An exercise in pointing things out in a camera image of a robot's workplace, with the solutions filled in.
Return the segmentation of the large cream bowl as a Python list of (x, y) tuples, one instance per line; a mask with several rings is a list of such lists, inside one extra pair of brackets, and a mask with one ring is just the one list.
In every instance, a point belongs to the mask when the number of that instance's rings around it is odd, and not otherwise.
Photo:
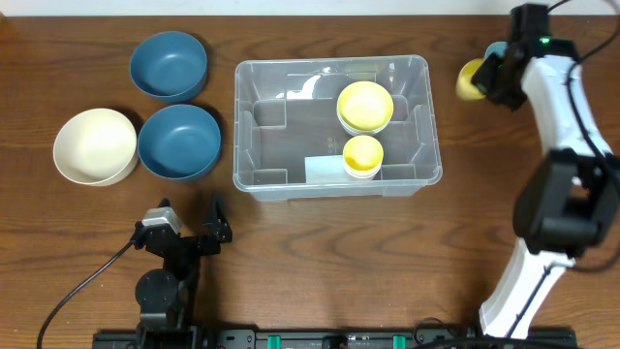
[(138, 135), (123, 113), (92, 109), (72, 117), (58, 132), (53, 162), (65, 178), (88, 186), (110, 186), (127, 177), (139, 161)]

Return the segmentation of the cream cup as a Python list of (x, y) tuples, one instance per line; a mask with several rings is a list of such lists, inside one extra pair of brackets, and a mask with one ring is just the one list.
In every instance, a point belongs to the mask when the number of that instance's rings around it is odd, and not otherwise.
[(371, 181), (380, 172), (380, 167), (371, 170), (358, 171), (350, 167), (345, 168), (345, 172), (351, 180), (355, 181)]

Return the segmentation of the yellow cup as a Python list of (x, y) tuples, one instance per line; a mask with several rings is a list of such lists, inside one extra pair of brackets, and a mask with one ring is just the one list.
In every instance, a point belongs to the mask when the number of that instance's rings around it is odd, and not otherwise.
[(371, 136), (355, 136), (343, 147), (344, 166), (355, 172), (371, 172), (378, 170), (384, 159), (381, 143)]
[(485, 95), (472, 84), (472, 77), (482, 63), (482, 58), (476, 58), (466, 63), (461, 68), (455, 87), (456, 94), (460, 99), (464, 101), (475, 101), (485, 98)]

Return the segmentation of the small yellow bowl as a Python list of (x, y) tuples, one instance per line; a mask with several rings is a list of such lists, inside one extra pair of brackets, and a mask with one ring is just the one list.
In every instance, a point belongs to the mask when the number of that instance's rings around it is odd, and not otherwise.
[(341, 124), (363, 131), (388, 125), (394, 113), (390, 93), (373, 81), (357, 81), (346, 86), (337, 98), (336, 114)]

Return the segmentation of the small white bowl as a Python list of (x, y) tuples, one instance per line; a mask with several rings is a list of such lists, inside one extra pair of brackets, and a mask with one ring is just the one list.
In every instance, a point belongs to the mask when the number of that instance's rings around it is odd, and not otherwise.
[(378, 129), (371, 130), (371, 131), (358, 130), (358, 129), (355, 129), (349, 126), (348, 124), (343, 124), (342, 127), (349, 135), (351, 135), (352, 137), (355, 137), (355, 136), (362, 136), (362, 135), (375, 136), (381, 131), (383, 131), (387, 127), (387, 125), (384, 125)]

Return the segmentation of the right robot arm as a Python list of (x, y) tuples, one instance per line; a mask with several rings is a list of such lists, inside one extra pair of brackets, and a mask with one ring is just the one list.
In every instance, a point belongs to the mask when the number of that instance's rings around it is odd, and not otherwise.
[(594, 121), (580, 63), (572, 41), (542, 35), (508, 41), (472, 77), (496, 104), (530, 103), (543, 153), (513, 209), (508, 266), (480, 306), (487, 336), (526, 338), (555, 283), (605, 239), (619, 208), (619, 158)]

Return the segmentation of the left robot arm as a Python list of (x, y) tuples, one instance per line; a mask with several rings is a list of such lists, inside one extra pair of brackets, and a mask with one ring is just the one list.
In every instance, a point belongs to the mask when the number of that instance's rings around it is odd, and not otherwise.
[(163, 259), (163, 266), (150, 270), (135, 291), (140, 307), (138, 348), (212, 348), (209, 332), (193, 322), (200, 279), (201, 258), (221, 252), (233, 240), (233, 231), (221, 200), (212, 199), (200, 236), (181, 235), (182, 222), (168, 199), (147, 211), (131, 242), (136, 249)]

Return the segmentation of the light blue cup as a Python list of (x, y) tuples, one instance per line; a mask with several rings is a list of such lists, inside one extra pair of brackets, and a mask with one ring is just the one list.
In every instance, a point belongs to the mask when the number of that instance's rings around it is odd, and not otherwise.
[(507, 42), (495, 42), (488, 46), (485, 51), (484, 59), (488, 58), (492, 54), (497, 55), (499, 58), (503, 58), (505, 55), (505, 51), (508, 47)]

